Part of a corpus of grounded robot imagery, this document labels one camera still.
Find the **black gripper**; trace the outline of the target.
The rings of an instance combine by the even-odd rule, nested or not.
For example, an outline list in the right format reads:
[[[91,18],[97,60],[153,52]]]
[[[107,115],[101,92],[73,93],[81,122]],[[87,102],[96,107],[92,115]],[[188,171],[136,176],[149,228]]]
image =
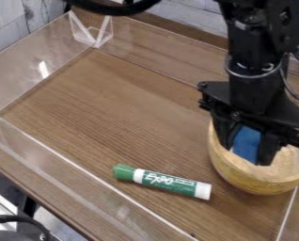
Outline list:
[[[241,126],[261,133],[257,163],[269,166],[281,147],[299,148],[299,105],[279,77],[201,81],[199,106],[208,111],[221,146],[229,150]]]

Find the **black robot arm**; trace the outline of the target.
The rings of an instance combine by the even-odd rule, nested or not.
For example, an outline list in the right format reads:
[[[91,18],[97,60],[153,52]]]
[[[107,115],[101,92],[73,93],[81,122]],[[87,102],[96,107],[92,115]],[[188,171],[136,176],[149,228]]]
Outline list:
[[[221,146],[268,166],[280,149],[299,148],[299,93],[288,57],[299,60],[299,0],[215,0],[227,26],[228,80],[204,81],[200,108]]]

